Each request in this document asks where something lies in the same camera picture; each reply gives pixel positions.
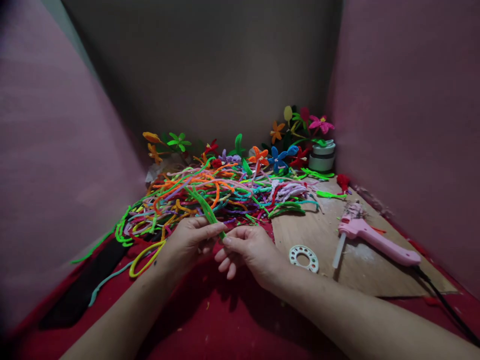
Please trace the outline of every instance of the forearm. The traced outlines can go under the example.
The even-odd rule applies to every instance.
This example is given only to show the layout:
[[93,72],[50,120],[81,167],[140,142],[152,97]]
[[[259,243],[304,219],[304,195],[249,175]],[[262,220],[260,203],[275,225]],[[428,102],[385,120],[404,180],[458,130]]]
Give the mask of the forearm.
[[310,319],[351,359],[473,359],[456,335],[386,301],[292,265],[271,291]]
[[133,359],[176,283],[152,266],[62,359]]

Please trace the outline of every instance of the white plastic ring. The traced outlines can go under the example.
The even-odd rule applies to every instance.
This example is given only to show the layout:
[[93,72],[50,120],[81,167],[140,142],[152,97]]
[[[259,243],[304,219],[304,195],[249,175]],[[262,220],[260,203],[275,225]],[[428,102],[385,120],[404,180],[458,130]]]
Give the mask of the white plastic ring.
[[[297,257],[299,255],[305,255],[309,263],[307,266],[302,265],[299,263],[297,260]],[[303,246],[303,245],[296,245],[290,249],[290,252],[288,253],[288,258],[290,259],[290,264],[297,265],[301,268],[310,270],[312,273],[318,273],[319,272],[319,259],[317,258],[317,255],[308,247]]]

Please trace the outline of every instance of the jar lid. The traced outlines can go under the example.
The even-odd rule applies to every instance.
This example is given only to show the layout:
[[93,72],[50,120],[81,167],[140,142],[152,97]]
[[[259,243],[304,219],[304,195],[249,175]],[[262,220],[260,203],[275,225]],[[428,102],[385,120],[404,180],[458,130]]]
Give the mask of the jar lid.
[[316,155],[328,155],[335,152],[335,143],[333,140],[327,140],[326,146],[321,147],[318,144],[313,145],[312,152]]

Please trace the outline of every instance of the hand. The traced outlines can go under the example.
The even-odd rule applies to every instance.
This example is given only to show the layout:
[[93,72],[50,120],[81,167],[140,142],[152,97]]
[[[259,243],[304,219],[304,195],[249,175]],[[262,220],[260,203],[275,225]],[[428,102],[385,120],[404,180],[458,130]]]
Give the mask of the hand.
[[228,228],[222,223],[209,224],[204,217],[181,220],[158,254],[157,261],[175,280],[186,275],[197,261],[214,248],[216,237]]
[[215,255],[215,260],[221,262],[218,267],[221,273],[228,270],[226,278],[229,280],[245,263],[260,286],[270,290],[275,278],[289,265],[260,226],[236,227],[223,239],[223,244],[225,247]]

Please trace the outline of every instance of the left hand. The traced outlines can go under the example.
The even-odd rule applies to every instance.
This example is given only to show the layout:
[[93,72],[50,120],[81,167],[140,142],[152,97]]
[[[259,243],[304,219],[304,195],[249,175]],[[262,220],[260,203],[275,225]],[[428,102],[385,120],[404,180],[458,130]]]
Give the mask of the left hand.
[[216,237],[228,228],[222,223],[210,224],[204,216],[181,220],[167,239],[156,261],[166,272],[180,281],[197,261],[212,253]]

